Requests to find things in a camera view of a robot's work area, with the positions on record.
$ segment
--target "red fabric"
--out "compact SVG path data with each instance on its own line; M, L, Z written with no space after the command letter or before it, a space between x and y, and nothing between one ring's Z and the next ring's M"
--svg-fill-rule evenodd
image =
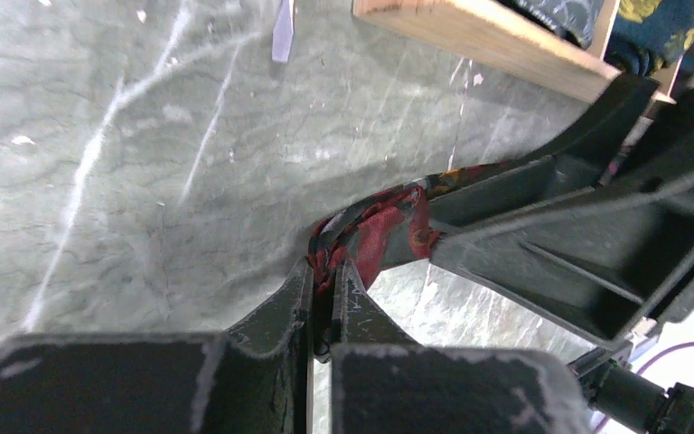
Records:
M382 258L387 249L390 233L411 216L408 244L417 259L429 257L432 244L439 232L429 228L429 207L422 187L405 190L387 190L372 196L377 202L370 204L356 222L346 223L342 236L327 248L311 251L307 256L314 270L314 314L316 324L327 327L333 311L334 279L337 268L350 257L346 236L357 231L358 247L355 266L366 288L373 284L381 272ZM314 240L323 232L331 219L320 222L314 230Z

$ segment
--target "red patterned cloth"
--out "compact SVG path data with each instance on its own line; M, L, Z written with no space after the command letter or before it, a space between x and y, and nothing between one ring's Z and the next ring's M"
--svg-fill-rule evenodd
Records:
M383 269L429 258L440 232L429 227L427 201L472 184L495 166L466 167L397 185L320 222L307 254L314 270L316 331L322 333L331 324L334 279L345 259L355 261L369 288Z

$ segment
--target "purple cable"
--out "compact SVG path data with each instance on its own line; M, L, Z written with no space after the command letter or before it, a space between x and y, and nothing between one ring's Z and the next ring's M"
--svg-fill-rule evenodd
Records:
M644 374L645 371L647 371L651 366L653 366L654 363L658 362L665 355L672 354L675 351L684 350L686 348L694 348L694 342L676 344L661 351L660 353L653 356L651 360L647 361L643 366L641 366L640 369L637 370L637 375ZM602 420L600 420L600 423L598 423L595 429L592 431L592 434L600 434L601 432L603 432L603 428L605 428L605 425L607 425L608 421L610 421L610 418L608 416L603 417Z

